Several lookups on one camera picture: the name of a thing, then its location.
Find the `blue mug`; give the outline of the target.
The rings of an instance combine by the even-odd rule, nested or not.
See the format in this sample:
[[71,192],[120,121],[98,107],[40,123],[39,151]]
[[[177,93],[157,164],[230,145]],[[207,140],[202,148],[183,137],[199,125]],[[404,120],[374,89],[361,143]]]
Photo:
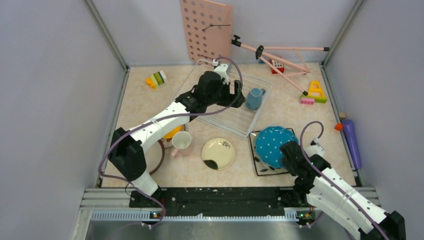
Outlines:
[[264,88],[252,88],[246,97],[246,108],[252,111],[257,111],[263,103],[265,93],[266,90]]

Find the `blue polka dot plate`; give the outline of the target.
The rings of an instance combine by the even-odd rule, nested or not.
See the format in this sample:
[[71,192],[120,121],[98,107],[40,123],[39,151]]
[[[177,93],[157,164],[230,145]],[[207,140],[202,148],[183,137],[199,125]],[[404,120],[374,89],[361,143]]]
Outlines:
[[268,126],[256,136],[255,151],[269,167],[281,169],[285,167],[282,161],[285,155],[280,147],[290,141],[299,142],[292,130],[282,126]]

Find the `square floral plate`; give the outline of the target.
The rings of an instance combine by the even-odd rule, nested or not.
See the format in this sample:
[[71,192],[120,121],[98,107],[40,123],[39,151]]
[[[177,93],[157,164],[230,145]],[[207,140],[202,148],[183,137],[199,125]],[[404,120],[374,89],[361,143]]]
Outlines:
[[249,143],[250,143],[250,150],[251,150],[252,159],[253,159],[253,165],[254,165],[256,175],[259,176],[259,177],[262,177],[262,176],[273,176],[273,175],[286,175],[286,174],[288,174],[289,172],[285,167],[284,168],[273,168],[273,167],[268,166],[266,163],[262,162],[262,160],[260,160],[259,155],[256,153],[256,145],[255,145],[256,137],[257,137],[257,135],[260,131],[262,131],[262,130],[252,131],[248,136]]

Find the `pink mug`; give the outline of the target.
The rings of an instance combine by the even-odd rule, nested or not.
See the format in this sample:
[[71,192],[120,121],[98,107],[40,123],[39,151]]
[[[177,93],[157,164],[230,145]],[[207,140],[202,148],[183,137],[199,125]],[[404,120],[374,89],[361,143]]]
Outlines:
[[194,141],[188,131],[179,131],[172,138],[174,147],[171,155],[174,158],[189,156],[194,149]]

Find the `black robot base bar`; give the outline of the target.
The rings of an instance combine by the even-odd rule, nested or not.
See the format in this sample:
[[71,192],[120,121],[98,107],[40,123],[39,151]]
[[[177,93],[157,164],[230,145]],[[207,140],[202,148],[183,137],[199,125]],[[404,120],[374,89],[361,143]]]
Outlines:
[[314,208],[292,187],[160,187],[151,196],[165,207],[172,203],[265,203],[284,208]]

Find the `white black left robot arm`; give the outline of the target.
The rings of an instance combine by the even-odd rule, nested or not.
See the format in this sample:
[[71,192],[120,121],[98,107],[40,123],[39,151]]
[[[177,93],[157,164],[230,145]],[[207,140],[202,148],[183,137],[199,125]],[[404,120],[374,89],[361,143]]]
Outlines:
[[231,94],[230,84],[222,74],[206,71],[192,89],[179,95],[156,116],[131,130],[116,130],[104,158],[115,166],[125,181],[141,192],[141,200],[147,206],[154,207],[160,202],[161,194],[157,191],[158,184],[147,171],[145,151],[176,127],[198,116],[208,116],[209,106],[221,106],[215,111],[216,114],[229,107],[240,107],[243,102],[242,89],[242,75],[234,81],[234,93]]

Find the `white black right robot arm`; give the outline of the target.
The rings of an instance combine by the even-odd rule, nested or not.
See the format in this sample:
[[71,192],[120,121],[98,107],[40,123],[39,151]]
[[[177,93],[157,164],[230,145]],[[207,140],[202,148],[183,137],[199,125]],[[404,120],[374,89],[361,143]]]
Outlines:
[[404,217],[375,205],[344,181],[319,154],[308,156],[295,141],[280,147],[282,163],[295,177],[293,200],[312,205],[339,223],[355,240],[404,240]]

